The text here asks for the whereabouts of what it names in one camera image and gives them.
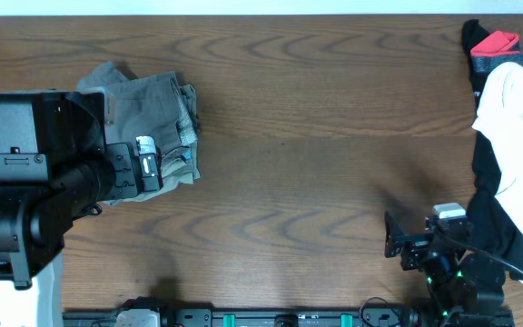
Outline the grey shorts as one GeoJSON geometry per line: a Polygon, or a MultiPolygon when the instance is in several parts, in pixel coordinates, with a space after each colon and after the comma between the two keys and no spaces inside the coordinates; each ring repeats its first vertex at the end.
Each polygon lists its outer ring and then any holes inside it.
{"type": "Polygon", "coordinates": [[[104,127],[109,144],[150,136],[164,154],[179,147],[196,150],[197,94],[192,85],[179,84],[174,72],[132,78],[115,62],[107,62],[77,85],[79,91],[96,88],[108,93],[115,110],[113,122],[104,127]]]}

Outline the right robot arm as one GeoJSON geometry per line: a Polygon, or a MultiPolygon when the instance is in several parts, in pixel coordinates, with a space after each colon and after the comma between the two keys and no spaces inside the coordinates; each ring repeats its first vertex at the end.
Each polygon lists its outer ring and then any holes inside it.
{"type": "Polygon", "coordinates": [[[472,225],[460,209],[437,210],[425,219],[425,231],[407,233],[400,221],[384,214],[387,258],[399,256],[404,271],[425,274],[429,300],[401,317],[403,326],[513,326],[503,307],[506,276],[499,263],[470,249],[472,225]]]}

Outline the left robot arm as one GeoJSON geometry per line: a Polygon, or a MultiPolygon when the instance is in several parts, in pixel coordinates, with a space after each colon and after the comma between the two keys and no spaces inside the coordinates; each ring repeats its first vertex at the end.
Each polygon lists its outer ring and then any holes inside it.
{"type": "Polygon", "coordinates": [[[160,151],[109,143],[101,91],[0,94],[0,326],[59,326],[64,237],[102,202],[162,188],[160,151]]]}

